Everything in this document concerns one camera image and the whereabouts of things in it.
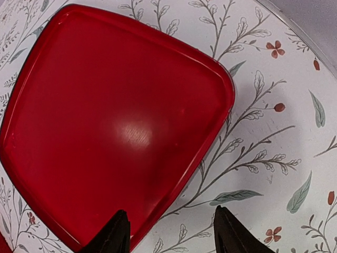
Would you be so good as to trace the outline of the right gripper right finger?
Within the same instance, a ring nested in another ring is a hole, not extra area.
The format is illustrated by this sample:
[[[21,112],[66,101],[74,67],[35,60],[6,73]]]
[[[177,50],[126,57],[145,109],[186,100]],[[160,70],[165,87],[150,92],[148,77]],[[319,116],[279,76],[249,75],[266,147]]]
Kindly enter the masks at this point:
[[[216,207],[213,227],[217,253],[274,253],[257,240],[226,207]]]

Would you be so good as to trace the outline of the floral tablecloth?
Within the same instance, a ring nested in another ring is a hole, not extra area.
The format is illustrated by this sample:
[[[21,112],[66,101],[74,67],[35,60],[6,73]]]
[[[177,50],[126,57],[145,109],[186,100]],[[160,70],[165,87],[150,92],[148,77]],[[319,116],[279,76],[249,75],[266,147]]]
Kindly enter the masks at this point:
[[[235,105],[210,151],[135,252],[215,252],[228,207],[275,252],[336,252],[336,78],[262,1],[82,1],[221,63]]]

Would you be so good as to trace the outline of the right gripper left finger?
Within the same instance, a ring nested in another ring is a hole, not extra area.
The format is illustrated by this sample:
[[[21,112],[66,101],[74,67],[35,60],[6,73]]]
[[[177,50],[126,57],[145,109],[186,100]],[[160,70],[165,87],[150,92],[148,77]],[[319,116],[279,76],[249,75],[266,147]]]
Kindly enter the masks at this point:
[[[127,213],[118,210],[79,253],[129,253],[131,224]]]

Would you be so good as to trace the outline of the red box lid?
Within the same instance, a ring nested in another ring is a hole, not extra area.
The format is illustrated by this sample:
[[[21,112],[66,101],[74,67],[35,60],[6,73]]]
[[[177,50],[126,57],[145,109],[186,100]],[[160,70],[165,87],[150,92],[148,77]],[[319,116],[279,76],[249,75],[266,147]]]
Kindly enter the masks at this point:
[[[192,178],[234,104],[228,70],[133,18],[67,4],[20,69],[1,125],[14,250],[83,251],[109,221],[133,250]]]

